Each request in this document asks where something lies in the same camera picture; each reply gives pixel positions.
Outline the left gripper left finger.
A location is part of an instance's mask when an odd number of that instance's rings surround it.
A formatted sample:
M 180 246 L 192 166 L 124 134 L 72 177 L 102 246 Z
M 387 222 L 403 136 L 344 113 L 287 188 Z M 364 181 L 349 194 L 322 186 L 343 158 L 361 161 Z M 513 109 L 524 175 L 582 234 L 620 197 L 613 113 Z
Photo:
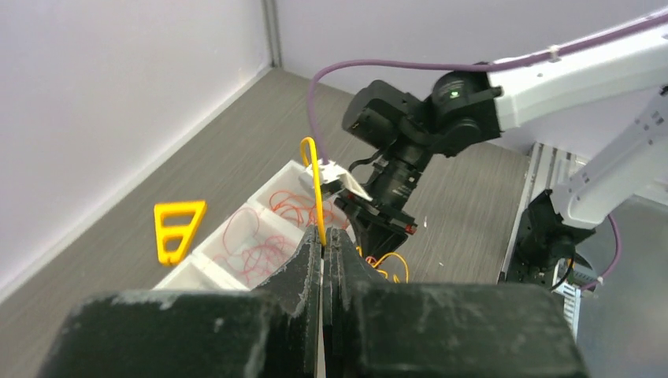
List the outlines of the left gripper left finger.
M 249 291 L 131 290 L 72 308 L 40 377 L 315 377 L 321 241 Z

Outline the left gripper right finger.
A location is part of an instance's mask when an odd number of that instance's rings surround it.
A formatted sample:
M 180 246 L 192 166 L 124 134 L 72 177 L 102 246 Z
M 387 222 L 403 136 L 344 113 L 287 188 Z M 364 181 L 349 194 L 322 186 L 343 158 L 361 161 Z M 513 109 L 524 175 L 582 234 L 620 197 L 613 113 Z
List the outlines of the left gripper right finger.
M 390 283 L 328 230 L 328 377 L 586 377 L 555 297 L 528 284 Z

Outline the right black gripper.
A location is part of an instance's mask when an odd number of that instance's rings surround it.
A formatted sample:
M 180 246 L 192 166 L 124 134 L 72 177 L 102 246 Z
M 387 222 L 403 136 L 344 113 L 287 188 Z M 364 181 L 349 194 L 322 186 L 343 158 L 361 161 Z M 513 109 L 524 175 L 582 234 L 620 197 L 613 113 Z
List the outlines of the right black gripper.
M 396 252 L 418 230 L 415 218 L 401 209 L 342 193 L 335 206 L 347 217 L 364 258 Z

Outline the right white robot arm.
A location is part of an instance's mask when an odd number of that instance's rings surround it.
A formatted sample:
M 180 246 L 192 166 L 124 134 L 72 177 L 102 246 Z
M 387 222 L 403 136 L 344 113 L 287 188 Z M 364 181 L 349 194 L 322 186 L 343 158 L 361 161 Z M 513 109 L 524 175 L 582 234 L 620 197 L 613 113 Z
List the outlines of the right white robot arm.
M 654 87 L 647 107 L 568 180 L 543 190 L 521 215 L 505 278 L 555 289 L 547 273 L 667 162 L 667 16 L 653 17 L 523 57 L 442 65 L 424 98 L 376 80 L 352 99 L 343 129 L 375 149 L 361 189 L 336 205 L 363 256 L 381 258 L 417 225 L 403 211 L 432 158 L 454 157 L 532 120 Z

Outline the white three-compartment tray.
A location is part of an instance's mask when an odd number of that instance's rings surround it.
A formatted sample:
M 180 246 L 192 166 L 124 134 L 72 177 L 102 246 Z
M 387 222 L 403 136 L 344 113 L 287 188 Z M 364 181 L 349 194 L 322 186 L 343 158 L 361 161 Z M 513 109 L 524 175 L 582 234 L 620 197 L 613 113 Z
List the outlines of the white three-compartment tray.
M 298 178 L 303 168 L 286 163 L 156 289 L 246 291 L 277 271 L 314 224 L 314 195 Z

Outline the yellow triangular plastic piece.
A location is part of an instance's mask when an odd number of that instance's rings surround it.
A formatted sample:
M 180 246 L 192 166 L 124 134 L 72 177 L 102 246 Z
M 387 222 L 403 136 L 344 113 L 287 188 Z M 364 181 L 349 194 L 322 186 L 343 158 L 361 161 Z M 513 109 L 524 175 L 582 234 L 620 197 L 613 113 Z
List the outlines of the yellow triangular plastic piece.
M 154 205 L 154 230 L 159 263 L 165 266 L 178 265 L 186 258 L 206 210 L 207 204 L 204 200 L 162 202 Z M 165 224 L 167 218 L 186 216 L 191 216 L 187 224 Z

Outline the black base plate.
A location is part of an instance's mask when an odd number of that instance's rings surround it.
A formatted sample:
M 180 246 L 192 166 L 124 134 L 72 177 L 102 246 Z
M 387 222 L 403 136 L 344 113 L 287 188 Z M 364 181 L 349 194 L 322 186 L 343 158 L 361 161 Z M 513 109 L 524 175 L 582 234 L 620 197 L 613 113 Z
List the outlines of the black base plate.
M 498 282 L 557 287 L 554 274 L 562 259 L 575 253 L 573 233 L 562 223 L 551 201 L 552 190 L 536 196 L 523 211 L 516 239 L 510 245 L 510 260 Z

